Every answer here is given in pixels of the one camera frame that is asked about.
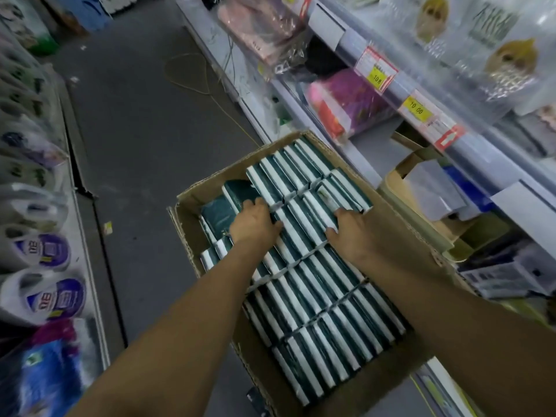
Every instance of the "gray floor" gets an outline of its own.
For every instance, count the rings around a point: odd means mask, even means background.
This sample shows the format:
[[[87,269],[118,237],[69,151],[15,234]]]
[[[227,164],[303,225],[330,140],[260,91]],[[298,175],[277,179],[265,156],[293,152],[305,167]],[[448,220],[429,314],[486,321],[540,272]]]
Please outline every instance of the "gray floor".
[[[63,46],[53,59],[55,69],[73,80],[71,96],[94,179],[85,183],[98,195],[100,221],[112,222],[105,244],[129,341],[195,280],[166,207],[189,185],[256,147],[210,97],[165,80],[167,58],[198,52],[178,14],[172,0],[145,2],[104,31]],[[184,84],[202,83],[198,59],[179,69]],[[219,103],[258,140],[212,70],[209,80]],[[245,397],[250,387],[230,350],[206,415],[255,416]],[[408,380],[369,415],[430,412]]]

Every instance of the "price tag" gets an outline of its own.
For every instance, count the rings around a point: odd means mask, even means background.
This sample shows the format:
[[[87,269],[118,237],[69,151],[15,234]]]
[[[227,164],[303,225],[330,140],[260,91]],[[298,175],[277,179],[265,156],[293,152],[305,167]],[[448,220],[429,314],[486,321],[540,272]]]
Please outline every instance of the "price tag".
[[[439,151],[467,132],[418,90],[407,97],[398,112]]]
[[[398,74],[398,69],[371,47],[365,49],[355,65],[355,70],[365,77],[379,93],[384,93]]]
[[[407,111],[413,114],[413,116],[417,120],[421,121],[421,123],[426,123],[427,120],[433,115],[431,111],[429,111],[423,104],[412,96],[407,97],[402,106],[406,107]]]

